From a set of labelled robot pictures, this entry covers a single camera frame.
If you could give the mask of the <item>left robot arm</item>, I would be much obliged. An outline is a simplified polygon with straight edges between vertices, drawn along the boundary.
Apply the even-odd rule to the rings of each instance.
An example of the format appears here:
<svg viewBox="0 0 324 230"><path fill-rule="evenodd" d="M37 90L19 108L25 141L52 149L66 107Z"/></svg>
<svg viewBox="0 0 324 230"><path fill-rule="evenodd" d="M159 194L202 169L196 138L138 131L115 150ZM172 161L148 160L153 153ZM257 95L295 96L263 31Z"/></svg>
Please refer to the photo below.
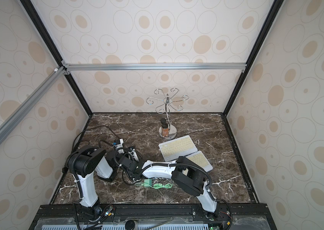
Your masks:
<svg viewBox="0 0 324 230"><path fill-rule="evenodd" d="M77 184L80 204L92 208L99 202L95 190L94 175L102 180L112 182L117 176L118 165L113 157L106 157L106 150L85 145L67 158L65 166L72 173Z"/></svg>

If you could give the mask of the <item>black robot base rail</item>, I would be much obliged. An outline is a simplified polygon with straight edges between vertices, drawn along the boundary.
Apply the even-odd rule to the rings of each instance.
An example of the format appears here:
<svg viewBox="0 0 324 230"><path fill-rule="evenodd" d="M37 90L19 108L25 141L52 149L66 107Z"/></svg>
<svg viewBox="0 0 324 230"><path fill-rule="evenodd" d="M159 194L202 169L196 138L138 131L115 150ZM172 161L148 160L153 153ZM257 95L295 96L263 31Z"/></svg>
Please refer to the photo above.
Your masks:
<svg viewBox="0 0 324 230"><path fill-rule="evenodd" d="M209 217L198 204L102 205L95 221L73 205L44 205L31 230L275 230L264 204L222 204Z"/></svg>

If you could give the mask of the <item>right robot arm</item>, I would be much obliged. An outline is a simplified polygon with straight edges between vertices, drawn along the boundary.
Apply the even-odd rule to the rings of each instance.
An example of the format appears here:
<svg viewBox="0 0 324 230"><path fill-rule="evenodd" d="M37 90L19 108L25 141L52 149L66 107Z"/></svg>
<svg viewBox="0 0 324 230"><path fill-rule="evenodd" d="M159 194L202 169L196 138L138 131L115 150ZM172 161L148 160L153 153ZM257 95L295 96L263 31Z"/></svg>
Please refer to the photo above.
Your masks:
<svg viewBox="0 0 324 230"><path fill-rule="evenodd" d="M218 201L211 192L213 180L202 167L187 157L180 156L172 162L135 161L128 157L115 160L132 180L164 178L173 180L183 191L195 196L204 211L215 213Z"/></svg>

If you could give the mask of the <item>light green charger plug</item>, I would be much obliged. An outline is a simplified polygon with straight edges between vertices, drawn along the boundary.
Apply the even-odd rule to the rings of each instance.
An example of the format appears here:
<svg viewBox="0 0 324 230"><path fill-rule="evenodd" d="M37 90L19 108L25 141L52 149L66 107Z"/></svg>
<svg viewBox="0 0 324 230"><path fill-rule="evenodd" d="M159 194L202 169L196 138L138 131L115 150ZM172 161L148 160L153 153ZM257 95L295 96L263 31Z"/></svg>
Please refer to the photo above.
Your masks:
<svg viewBox="0 0 324 230"><path fill-rule="evenodd" d="M144 179L144 187L153 187L152 179Z"/></svg>

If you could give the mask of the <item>white wireless keyboard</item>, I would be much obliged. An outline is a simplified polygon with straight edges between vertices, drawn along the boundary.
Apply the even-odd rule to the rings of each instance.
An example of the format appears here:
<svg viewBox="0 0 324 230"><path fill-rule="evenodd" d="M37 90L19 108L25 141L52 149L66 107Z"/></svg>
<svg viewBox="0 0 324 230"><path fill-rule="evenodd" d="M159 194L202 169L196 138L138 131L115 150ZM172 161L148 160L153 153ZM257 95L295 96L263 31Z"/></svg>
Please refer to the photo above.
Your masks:
<svg viewBox="0 0 324 230"><path fill-rule="evenodd" d="M187 155L186 158L203 168L206 172L213 170L213 166L210 164L202 151L197 151L195 153Z"/></svg>
<svg viewBox="0 0 324 230"><path fill-rule="evenodd" d="M170 140L158 145L165 162L188 156L198 151L189 135Z"/></svg>

